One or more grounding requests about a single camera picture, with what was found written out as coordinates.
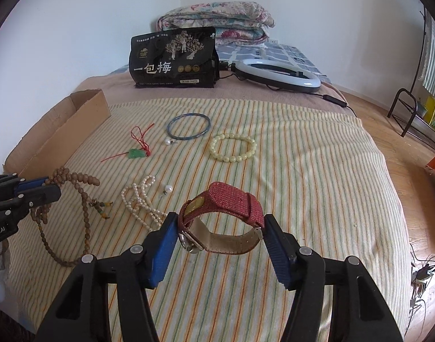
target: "black package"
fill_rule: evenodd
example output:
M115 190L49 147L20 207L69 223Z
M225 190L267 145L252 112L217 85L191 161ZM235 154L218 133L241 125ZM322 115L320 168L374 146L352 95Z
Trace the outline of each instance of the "black package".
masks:
M219 79L214 27L132 37L130 74L138 87L214 87Z

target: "pale green bead bracelet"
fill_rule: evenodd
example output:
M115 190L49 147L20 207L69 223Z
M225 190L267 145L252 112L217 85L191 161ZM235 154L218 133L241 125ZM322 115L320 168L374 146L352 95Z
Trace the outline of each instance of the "pale green bead bracelet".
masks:
M243 141L247 141L250 144L250 149L244 153L243 155L237 155L234 156L232 155L231 157L228 157L226 155L222 155L216 152L216 143L219 140L223 140L223 139L236 139L236 140L243 140ZM209 144L209 149L210 149L210 153L211 156L219 161L222 162L242 162L248 158L251 158L254 154L255 154L255 150L257 148L257 143L255 142L255 140L253 138L250 138L248 136L243 136L240 135L238 133L220 133L219 135L216 135Z

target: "folded quilt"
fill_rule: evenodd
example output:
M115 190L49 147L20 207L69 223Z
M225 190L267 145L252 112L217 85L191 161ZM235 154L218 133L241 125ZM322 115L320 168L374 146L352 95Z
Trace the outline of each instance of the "folded quilt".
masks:
M158 31L209 26L216 27L216 44L260 44L274 20L258 3L233 1L178 7L157 21Z

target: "baseboard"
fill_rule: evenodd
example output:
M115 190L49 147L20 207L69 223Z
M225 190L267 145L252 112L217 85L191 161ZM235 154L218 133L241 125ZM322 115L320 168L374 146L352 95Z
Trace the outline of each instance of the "baseboard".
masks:
M346 88L344 86L341 86L341 85L333 84L333 86L335 86L339 91L347 92L348 94L351 94L353 96L359 97L360 99L366 100L366 101L370 102L371 104L374 104L374 105L377 105L378 107L381 107L382 109L385 109L385 110L389 110L390 109L389 106L387 106L386 104L381 103L380 101L374 100L372 97L368 97L366 95L363 95L363 94L361 94L361 93L359 93L357 91L348 89L348 88Z

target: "wooden floor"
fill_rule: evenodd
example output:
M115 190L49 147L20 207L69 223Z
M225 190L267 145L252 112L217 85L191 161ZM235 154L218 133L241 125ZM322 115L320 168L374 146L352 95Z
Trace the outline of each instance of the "wooden floor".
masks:
M435 187L424 166L435 156L435 151L410 135L400 137L399 126L393 119L387 119L386 110L350 94L344 95L385 156L403 205L410 242L417 258L425 259L435 253ZM423 330L425 309L422 306L414 314L405 342L422 341L435 324L435 274L423 299L427 306Z

